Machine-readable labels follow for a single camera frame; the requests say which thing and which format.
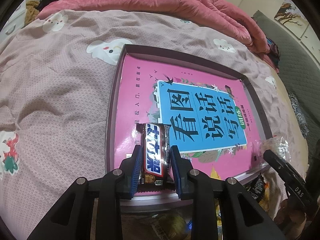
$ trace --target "candy bar wrapper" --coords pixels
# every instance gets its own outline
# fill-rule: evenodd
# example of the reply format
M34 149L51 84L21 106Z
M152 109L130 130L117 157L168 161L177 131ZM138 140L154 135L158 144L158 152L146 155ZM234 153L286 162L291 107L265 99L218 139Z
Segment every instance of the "candy bar wrapper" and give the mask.
M137 124L142 133L143 162L139 178L138 192L174 189L169 176L171 125L161 123Z

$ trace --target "cabinet handle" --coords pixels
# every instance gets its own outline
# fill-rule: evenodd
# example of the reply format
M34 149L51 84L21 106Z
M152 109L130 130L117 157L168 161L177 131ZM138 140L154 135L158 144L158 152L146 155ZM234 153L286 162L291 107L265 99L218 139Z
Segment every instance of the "cabinet handle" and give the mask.
M20 8L21 8L21 5L18 6L18 8L15 10L15 12L18 11Z
M14 25L10 30L7 30L5 34L10 35L11 33L13 33L15 28L16 28L16 25Z

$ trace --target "snack package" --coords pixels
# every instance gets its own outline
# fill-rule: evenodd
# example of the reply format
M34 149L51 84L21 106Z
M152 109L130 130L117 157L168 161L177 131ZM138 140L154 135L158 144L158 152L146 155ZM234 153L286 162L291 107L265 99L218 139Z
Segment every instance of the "snack package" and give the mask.
M184 218L177 212L155 214L139 222L151 226L160 240L184 240L191 233Z
M260 200L263 199L264 193L265 193L265 182L260 174L258 177L256 177L251 183L249 188L247 189L250 195L257 201L260 202Z
M139 192L174 189L173 180L168 174L170 169L169 129L170 125L161 123L137 124L137 130L142 133L143 151Z
M216 216L217 216L218 240L223 240L222 221L221 221L221 212L220 212L219 201L217 199L215 199L214 202L215 202ZM190 232L184 240L190 240L190 238L191 238L192 220L190 220L188 222L187 226L188 226L188 229L190 230Z

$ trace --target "pink blanket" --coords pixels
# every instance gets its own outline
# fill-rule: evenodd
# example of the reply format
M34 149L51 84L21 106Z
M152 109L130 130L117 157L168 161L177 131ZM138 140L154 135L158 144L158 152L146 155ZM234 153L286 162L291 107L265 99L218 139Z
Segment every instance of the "pink blanket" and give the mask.
M268 53L266 36L244 11L225 0L60 0L38 15L45 19L60 10L143 11L169 14L207 26L236 39L254 53Z

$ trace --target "bird illustration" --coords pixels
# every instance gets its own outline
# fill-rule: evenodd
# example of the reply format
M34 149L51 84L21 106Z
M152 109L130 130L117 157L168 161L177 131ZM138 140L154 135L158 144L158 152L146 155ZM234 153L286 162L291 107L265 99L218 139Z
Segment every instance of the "bird illustration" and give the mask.
M173 78L170 79L170 78L167 77L165 74L163 74L163 75L168 79L168 81L165 81L165 83L172 85L172 83L173 83Z
M235 96L232 94L231 88L227 85L224 86L226 88L226 91L228 92L229 96L233 99Z

